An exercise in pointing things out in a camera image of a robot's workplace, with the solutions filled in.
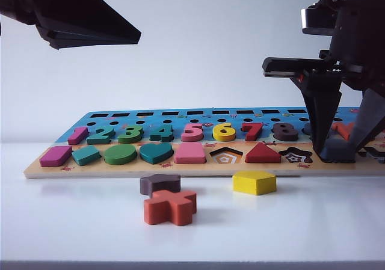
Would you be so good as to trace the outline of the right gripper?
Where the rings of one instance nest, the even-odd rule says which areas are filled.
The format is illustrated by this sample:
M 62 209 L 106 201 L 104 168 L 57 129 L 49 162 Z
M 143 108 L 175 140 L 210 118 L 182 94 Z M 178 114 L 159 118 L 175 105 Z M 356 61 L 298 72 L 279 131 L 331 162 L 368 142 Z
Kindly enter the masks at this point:
M 365 90 L 348 141 L 348 159 L 355 159 L 356 152 L 384 129 L 384 8 L 322 10 L 318 34 L 332 36 L 328 59 L 343 67 L 343 83 Z M 318 154 L 339 106 L 342 80 L 330 72 L 305 71 L 300 84 Z

